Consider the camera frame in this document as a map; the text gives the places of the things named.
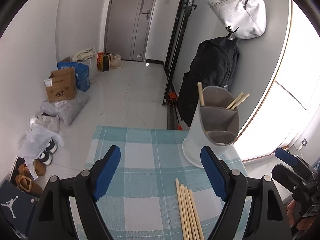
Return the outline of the right hand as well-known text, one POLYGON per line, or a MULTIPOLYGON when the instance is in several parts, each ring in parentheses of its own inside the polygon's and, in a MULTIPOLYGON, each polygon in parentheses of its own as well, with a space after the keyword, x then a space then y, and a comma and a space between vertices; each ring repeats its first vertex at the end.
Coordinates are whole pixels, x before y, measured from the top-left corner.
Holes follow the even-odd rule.
MULTIPOLYGON (((293 216, 293 212, 296 206, 296 201, 292 200, 286 207, 286 213, 289 219, 289 224, 292 227, 295 224, 295 219, 293 216)), ((310 226, 313 224, 313 221, 315 220, 316 217, 308 217, 308 218, 304 218, 302 219, 300 222, 298 222, 298 224, 296 225, 296 228, 298 230, 308 230, 308 228, 310 228, 310 226)))

